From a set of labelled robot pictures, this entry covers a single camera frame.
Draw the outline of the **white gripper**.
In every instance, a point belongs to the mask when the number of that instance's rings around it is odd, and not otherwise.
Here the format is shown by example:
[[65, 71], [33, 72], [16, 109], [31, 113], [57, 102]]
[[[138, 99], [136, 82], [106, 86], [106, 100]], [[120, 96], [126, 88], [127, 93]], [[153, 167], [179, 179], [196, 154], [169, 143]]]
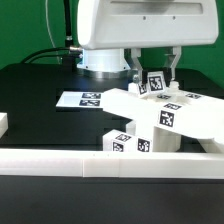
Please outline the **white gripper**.
[[170, 82], [175, 79], [181, 46], [216, 41], [216, 0], [79, 0], [77, 33], [85, 49], [132, 48], [134, 83], [147, 83], [140, 48], [168, 47], [164, 74]]

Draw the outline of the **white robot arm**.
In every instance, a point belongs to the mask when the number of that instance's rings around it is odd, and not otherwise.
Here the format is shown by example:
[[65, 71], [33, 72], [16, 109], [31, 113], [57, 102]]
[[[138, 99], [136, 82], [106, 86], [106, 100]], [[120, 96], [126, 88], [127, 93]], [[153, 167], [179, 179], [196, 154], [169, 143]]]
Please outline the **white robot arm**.
[[83, 69], [121, 72], [131, 51], [137, 69], [143, 48], [168, 47], [165, 67], [174, 70], [183, 46], [212, 44], [218, 37], [216, 0], [79, 0], [78, 42]]

